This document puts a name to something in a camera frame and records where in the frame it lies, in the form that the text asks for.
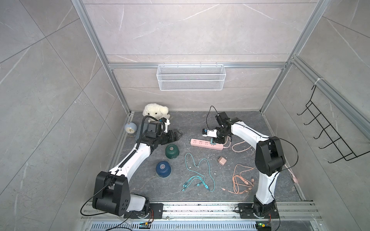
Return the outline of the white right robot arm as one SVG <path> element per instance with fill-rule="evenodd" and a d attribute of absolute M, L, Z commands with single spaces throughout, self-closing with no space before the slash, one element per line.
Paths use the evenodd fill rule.
<path fill-rule="evenodd" d="M 215 127 L 214 143 L 224 144 L 232 135 L 242 138 L 255 149 L 255 166 L 259 171 L 258 189 L 253 199 L 253 213 L 258 218 L 267 216 L 276 208 L 275 187 L 277 178 L 284 168 L 286 158 L 281 142 L 290 141 L 276 136 L 268 137 L 247 126 L 238 118 L 231 119 L 225 112 L 215 116 L 218 127 Z"/>

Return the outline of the pink power strip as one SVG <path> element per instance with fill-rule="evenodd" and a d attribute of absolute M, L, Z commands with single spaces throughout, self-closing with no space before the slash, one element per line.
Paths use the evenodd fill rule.
<path fill-rule="evenodd" d="M 211 144 L 209 141 L 191 139 L 190 145 L 195 147 L 214 149 L 214 150 L 223 150 L 224 146 L 222 144 Z"/>

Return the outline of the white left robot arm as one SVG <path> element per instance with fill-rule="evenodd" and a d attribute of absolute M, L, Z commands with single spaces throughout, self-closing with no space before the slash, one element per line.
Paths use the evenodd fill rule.
<path fill-rule="evenodd" d="M 146 160 L 159 145 L 166 145 L 178 141 L 183 133 L 178 129 L 169 129 L 170 120 L 156 119 L 144 116 L 140 128 L 137 130 L 137 140 L 130 153 L 110 171 L 101 171 L 95 180 L 94 195 L 88 199 L 92 207 L 103 214 L 123 216 L 133 213 L 143 217 L 150 212 L 150 203 L 147 197 L 132 194 L 129 182 Z"/>

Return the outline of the green meat grinder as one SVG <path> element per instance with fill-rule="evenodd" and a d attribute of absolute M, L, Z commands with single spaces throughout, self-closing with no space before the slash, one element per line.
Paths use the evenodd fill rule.
<path fill-rule="evenodd" d="M 168 159 L 176 159 L 179 154 L 180 151 L 176 144 L 169 144 L 166 146 L 165 155 Z"/>

